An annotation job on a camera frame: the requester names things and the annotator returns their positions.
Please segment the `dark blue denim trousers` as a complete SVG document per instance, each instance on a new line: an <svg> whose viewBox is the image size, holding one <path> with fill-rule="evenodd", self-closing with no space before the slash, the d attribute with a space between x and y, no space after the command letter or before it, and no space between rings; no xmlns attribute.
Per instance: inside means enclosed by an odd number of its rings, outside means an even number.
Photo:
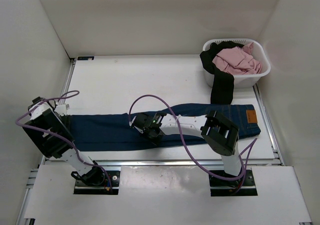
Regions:
<svg viewBox="0 0 320 225"><path fill-rule="evenodd" d="M252 104L184 103L174 105L171 109L177 116L182 117L199 117L207 115L210 111L217 111L238 127L240 139L254 137L261 133L257 122L248 121L247 112L255 110ZM129 119L135 116L137 116L136 113L67 115L67 128L74 138L75 146L82 152L121 152L177 147L183 144L181 137L187 145L204 143L202 137L188 135L186 132L182 135L165 134L159 128L151 131L155 136L154 139L145 137L129 125Z"/></svg>

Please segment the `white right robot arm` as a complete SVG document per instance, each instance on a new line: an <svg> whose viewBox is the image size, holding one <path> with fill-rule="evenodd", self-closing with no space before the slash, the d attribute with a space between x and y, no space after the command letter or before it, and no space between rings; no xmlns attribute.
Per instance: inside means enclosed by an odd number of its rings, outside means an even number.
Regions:
<svg viewBox="0 0 320 225"><path fill-rule="evenodd" d="M238 149L239 128L215 110L201 116L176 116L163 112L152 116L141 112L129 121L129 126L155 145L159 145L164 136L201 138L221 156L225 175L215 175L216 178L226 180L230 185L238 184L243 178L245 169Z"/></svg>

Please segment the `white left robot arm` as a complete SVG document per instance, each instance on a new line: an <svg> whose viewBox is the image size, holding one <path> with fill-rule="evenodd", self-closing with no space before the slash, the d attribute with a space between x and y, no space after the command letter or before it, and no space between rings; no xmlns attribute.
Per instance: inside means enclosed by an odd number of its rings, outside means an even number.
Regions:
<svg viewBox="0 0 320 225"><path fill-rule="evenodd" d="M71 177L75 180L87 186L101 186L107 181L107 176L97 162L75 147L67 109L67 105L58 106L37 97L28 106L30 119L22 129L46 158L60 159L71 165L74 168Z"/></svg>

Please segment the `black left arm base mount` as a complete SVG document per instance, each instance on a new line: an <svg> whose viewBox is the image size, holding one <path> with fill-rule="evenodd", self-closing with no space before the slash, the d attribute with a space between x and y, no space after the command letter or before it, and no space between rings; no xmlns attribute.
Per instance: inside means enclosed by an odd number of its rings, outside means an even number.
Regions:
<svg viewBox="0 0 320 225"><path fill-rule="evenodd" d="M78 172L73 171L71 176L75 179L73 193L75 195L118 195L121 178L120 170L107 170L111 183L103 173L94 182L84 182Z"/></svg>

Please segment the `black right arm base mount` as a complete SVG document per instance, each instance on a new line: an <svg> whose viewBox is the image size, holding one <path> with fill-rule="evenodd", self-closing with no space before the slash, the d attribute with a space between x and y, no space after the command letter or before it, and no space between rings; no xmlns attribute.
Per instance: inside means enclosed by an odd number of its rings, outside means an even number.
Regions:
<svg viewBox="0 0 320 225"><path fill-rule="evenodd" d="M246 170L244 178L233 181L218 179L211 175L208 177L211 197L249 197L258 195L251 169Z"/></svg>

